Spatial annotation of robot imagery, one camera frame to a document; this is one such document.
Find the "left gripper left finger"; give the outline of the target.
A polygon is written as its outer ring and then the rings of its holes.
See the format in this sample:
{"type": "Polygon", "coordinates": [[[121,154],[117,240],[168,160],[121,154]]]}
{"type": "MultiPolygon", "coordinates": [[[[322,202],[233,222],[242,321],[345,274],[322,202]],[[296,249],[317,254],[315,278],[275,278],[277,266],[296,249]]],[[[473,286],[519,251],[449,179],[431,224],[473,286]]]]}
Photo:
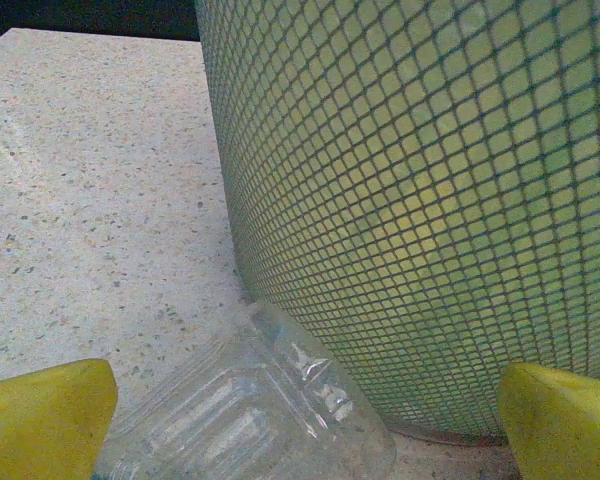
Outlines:
{"type": "Polygon", "coordinates": [[[0,381],[0,479],[88,479],[117,405],[104,359],[0,381]]]}

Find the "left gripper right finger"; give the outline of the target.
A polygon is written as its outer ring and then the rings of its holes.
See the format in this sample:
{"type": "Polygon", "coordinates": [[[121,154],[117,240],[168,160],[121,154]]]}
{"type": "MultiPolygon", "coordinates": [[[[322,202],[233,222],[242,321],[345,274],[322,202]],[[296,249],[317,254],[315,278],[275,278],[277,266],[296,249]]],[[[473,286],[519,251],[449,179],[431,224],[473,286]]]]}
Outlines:
{"type": "Polygon", "coordinates": [[[512,363],[498,412],[524,479],[600,479],[600,380],[512,363]]]}

